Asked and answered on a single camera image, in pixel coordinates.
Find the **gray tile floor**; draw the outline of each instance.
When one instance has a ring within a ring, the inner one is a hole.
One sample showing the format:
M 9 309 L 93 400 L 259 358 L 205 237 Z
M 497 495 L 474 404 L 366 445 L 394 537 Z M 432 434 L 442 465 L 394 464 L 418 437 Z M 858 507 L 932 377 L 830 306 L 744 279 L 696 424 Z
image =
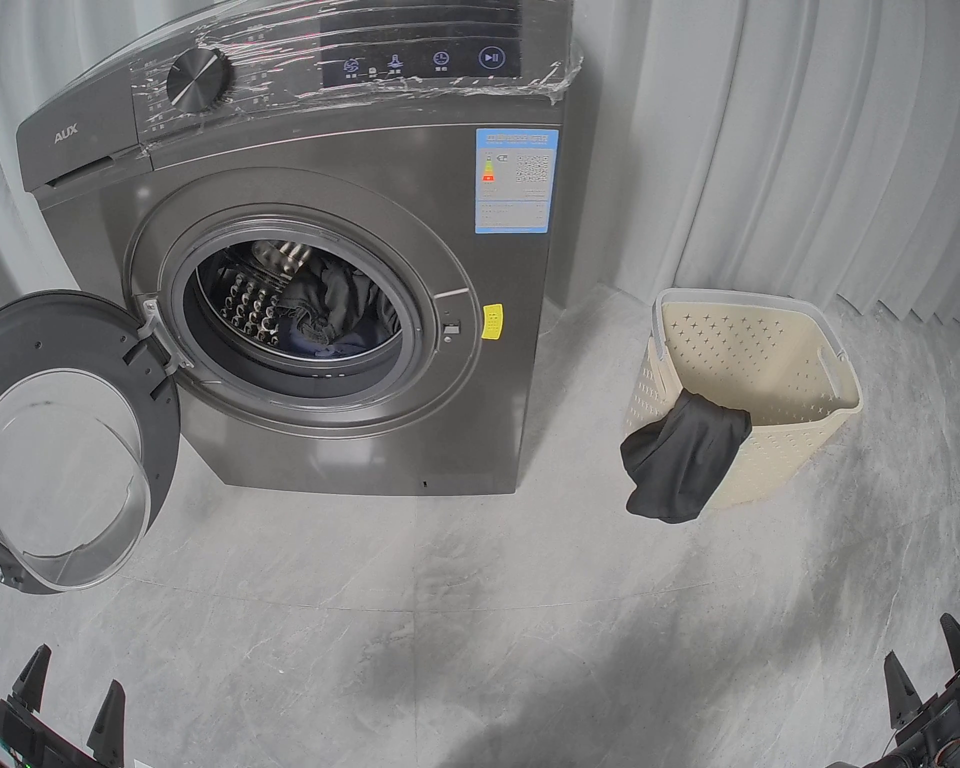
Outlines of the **gray tile floor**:
M 876 759 L 887 651 L 924 696 L 949 672 L 960 326 L 828 314 L 866 407 L 774 498 L 626 514 L 650 311 L 597 288 L 544 324 L 516 495 L 241 490 L 184 444 L 120 576 L 0 591 L 0 684 L 51 645 L 42 713 L 83 742 L 117 678 L 154 768 Z

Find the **washing machine door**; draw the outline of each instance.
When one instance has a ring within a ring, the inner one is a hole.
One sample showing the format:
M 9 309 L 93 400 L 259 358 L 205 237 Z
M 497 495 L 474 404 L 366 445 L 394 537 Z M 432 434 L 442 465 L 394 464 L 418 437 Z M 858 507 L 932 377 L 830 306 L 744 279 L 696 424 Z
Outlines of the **washing machine door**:
M 177 462 L 174 367 L 132 315 L 95 296 L 0 308 L 0 582 L 63 592 L 127 561 Z

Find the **yellow sticker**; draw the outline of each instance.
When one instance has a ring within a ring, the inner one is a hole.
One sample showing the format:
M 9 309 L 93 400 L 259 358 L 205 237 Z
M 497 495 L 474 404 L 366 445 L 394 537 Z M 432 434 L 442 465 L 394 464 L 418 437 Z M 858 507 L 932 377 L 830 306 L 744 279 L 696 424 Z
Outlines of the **yellow sticker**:
M 503 304 L 487 304 L 483 308 L 483 333 L 481 339 L 496 341 L 503 333 Z

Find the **black cloth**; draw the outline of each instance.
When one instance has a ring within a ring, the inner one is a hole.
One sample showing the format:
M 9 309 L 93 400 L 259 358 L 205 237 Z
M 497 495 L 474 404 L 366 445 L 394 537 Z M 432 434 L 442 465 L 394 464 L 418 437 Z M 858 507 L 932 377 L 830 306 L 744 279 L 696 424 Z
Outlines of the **black cloth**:
M 627 512 L 671 523 L 692 520 L 726 477 L 752 428 L 746 411 L 683 390 L 670 413 L 620 446 L 623 467 L 636 483 Z
M 314 357 L 373 349 L 400 325 L 379 286 L 331 254 L 314 253 L 290 280 L 276 309 L 280 346 Z

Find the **white laundry basket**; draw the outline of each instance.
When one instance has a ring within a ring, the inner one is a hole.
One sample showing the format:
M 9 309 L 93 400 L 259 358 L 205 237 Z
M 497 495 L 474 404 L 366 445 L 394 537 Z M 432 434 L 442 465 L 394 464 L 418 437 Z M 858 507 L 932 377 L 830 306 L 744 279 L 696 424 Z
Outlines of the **white laundry basket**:
M 751 436 L 707 506 L 763 498 L 863 407 L 860 382 L 827 318 L 778 296 L 671 288 L 627 413 L 627 434 L 666 416 L 681 389 L 749 411 Z

